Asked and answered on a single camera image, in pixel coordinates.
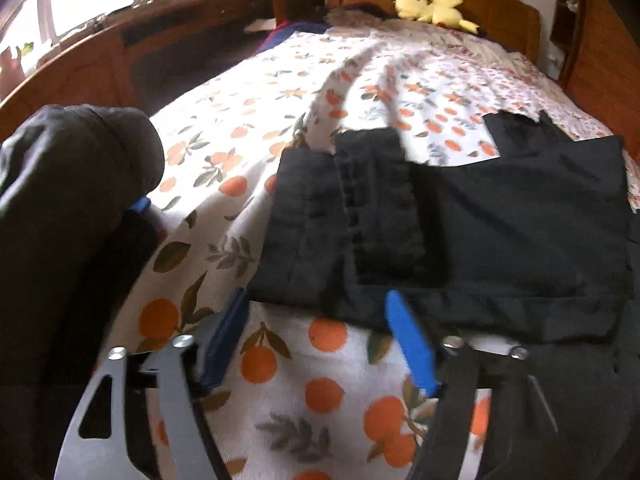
bed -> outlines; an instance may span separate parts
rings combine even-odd
[[[389,9],[392,0],[365,1]],[[162,243],[116,318],[105,352],[161,348],[248,283],[279,157],[289,146],[304,142],[331,152],[332,136],[345,128],[390,125],[411,160],[469,164],[499,156],[482,118],[498,110],[534,120],[545,110],[573,140],[611,135],[532,64],[535,10],[517,0],[465,0],[465,6],[494,39],[526,56],[468,34],[395,20],[297,32],[160,110],[152,121],[166,169],[150,199]],[[638,168],[628,156],[626,163],[629,200],[638,208]],[[260,334],[266,341],[256,346]],[[148,395],[162,475],[173,478],[157,399]],[[489,395],[478,391],[461,479],[475,477]],[[254,303],[225,383],[203,407],[236,478],[388,480],[405,478],[434,400],[419,394],[387,336]],[[375,438],[387,410],[399,410],[398,435],[406,436],[392,444]],[[306,446],[292,450],[279,433],[283,425],[306,435]]]

bed sheet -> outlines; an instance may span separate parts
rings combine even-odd
[[[166,171],[150,198],[166,239],[104,349],[157,349],[244,286],[260,258],[279,157],[332,150],[347,128],[394,126],[408,159],[455,166],[499,156],[482,116],[540,110],[574,140],[611,132],[520,54],[436,27],[296,33],[181,96],[152,118]],[[638,168],[627,157],[629,200]],[[155,391],[162,475],[175,477]],[[253,303],[223,386],[203,401],[238,479],[406,477],[436,401],[412,383],[389,337]],[[474,478],[490,408],[478,391],[461,479]]]

screw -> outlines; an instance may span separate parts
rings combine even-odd
[[[124,346],[116,346],[109,350],[108,358],[111,361],[118,361],[127,355],[127,349]]]
[[[455,350],[462,348],[465,345],[464,340],[457,335],[448,335],[442,339],[442,346],[445,348],[453,348]]]
[[[193,336],[191,334],[182,334],[174,337],[172,344],[176,348],[186,348],[187,346],[191,346],[193,344]]]
[[[509,355],[514,359],[524,361],[529,357],[529,351],[522,346],[514,346],[509,352]]]

